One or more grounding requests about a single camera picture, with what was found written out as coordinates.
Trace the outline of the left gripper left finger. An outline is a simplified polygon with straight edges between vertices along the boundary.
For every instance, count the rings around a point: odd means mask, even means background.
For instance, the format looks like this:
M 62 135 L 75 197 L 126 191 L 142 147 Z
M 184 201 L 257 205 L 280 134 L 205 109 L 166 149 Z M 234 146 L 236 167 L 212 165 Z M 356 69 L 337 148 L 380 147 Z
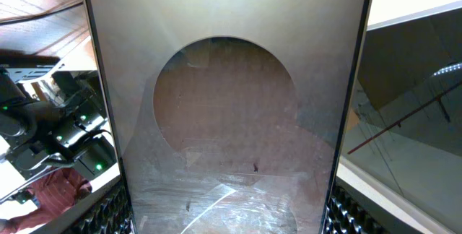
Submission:
M 125 186 L 117 182 L 71 227 L 71 234 L 131 234 L 133 213 Z

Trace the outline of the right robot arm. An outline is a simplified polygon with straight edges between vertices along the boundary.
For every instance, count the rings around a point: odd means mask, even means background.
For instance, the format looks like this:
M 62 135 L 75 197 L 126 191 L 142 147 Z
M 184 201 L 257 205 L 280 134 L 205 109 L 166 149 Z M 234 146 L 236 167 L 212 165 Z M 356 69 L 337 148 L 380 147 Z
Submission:
M 1 137 L 8 161 L 26 180 L 48 167 L 89 180 L 116 161 L 99 74 L 54 71 L 56 57 L 1 57 Z

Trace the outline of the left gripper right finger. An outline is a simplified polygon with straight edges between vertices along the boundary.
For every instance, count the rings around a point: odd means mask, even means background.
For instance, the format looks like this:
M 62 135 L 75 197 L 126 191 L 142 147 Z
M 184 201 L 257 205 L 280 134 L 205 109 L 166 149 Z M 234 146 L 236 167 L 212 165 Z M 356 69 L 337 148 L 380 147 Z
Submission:
M 341 186 L 335 185 L 326 205 L 322 234 L 389 234 Z

